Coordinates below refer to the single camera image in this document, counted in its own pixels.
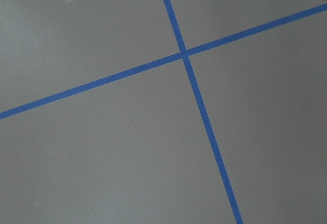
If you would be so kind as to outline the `blue tape line lengthwise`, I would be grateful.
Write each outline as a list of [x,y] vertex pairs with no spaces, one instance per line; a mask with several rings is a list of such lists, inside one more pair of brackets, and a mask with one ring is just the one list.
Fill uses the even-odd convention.
[[201,94],[201,91],[200,91],[200,88],[199,88],[199,85],[198,85],[198,82],[197,82],[197,79],[196,79],[196,76],[194,73],[194,69],[193,69],[191,61],[190,61],[190,56],[187,53],[187,49],[186,49],[186,46],[185,46],[185,43],[184,43],[184,40],[182,37],[182,33],[180,31],[180,27],[178,24],[177,17],[175,15],[173,5],[171,3],[171,0],[163,0],[163,2],[164,2],[166,12],[168,14],[169,21],[170,21],[177,45],[178,45],[179,53],[181,54],[181,59],[183,61],[186,73],[188,75],[188,79],[189,79],[189,82],[190,82],[190,85],[191,85],[191,88],[192,88],[192,91],[193,91],[193,94],[194,94],[194,97],[195,97],[195,100],[196,100],[196,103],[197,103],[197,106],[198,106],[198,109],[199,109],[199,112],[201,115],[201,119],[202,119],[202,122],[203,122],[203,125],[205,128],[208,140],[211,145],[211,149],[212,149],[219,173],[221,175],[221,179],[222,179],[222,182],[224,185],[224,189],[225,189],[235,222],[243,223],[242,215],[241,215],[235,194],[233,192],[233,188],[232,188],[232,185],[231,185],[231,182],[230,182],[230,179],[229,179],[229,176],[228,176],[228,173],[227,173],[224,161],[223,161],[223,157],[221,155],[220,148],[219,148],[218,142],[216,140],[215,133],[213,131],[212,124],[209,119],[209,116],[208,116],[208,113],[207,113],[207,110],[206,110],[206,107],[205,107],[205,104],[204,104],[204,101],[202,98],[202,94]]

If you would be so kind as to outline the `blue tape line crosswise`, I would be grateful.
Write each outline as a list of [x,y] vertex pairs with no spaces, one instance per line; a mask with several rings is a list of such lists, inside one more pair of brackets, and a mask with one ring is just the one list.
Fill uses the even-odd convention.
[[[202,53],[209,49],[213,49],[213,48],[225,45],[227,43],[234,42],[236,40],[243,39],[248,36],[258,34],[263,31],[267,31],[267,30],[279,27],[281,25],[285,25],[290,22],[300,20],[302,18],[309,17],[311,15],[318,14],[318,13],[321,13],[324,11],[326,11],[326,4],[322,4],[322,5],[310,8],[310,9],[306,9],[304,11],[297,12],[297,13],[276,19],[276,20],[270,21],[268,23],[265,23],[265,24],[262,24],[262,25],[259,25],[259,26],[235,33],[235,34],[231,34],[231,35],[219,38],[217,40],[213,40],[211,42],[204,43],[202,45],[199,45],[199,46],[196,46],[196,47],[186,50],[186,53],[189,56],[192,56],[192,55],[195,55],[198,53]],[[161,59],[158,59],[155,61],[148,62],[146,64],[136,66],[134,68],[131,68],[131,69],[128,69],[128,70],[125,70],[125,71],[122,71],[122,72],[119,72],[119,73],[116,73],[116,74],[113,74],[113,75],[110,75],[110,76],[107,76],[107,77],[104,77],[104,78],[101,78],[101,79],[98,79],[98,80],[95,80],[92,82],[77,86],[77,87],[74,87],[74,88],[67,89],[65,91],[38,99],[36,101],[29,102],[27,104],[3,111],[3,112],[1,112],[1,119],[5,119],[8,117],[14,116],[16,114],[19,114],[19,113],[23,113],[23,112],[26,112],[31,109],[35,109],[37,107],[40,107],[40,106],[43,106],[43,105],[79,94],[79,93],[82,93],[85,91],[88,91],[90,89],[93,89],[93,88],[96,88],[99,86],[103,86],[103,85],[115,82],[117,80],[125,79],[129,76],[133,76],[135,74],[145,72],[147,70],[159,67],[161,65],[177,61],[181,58],[182,58],[182,54],[176,53],[176,54],[169,55],[169,56],[166,56],[164,58],[161,58]]]

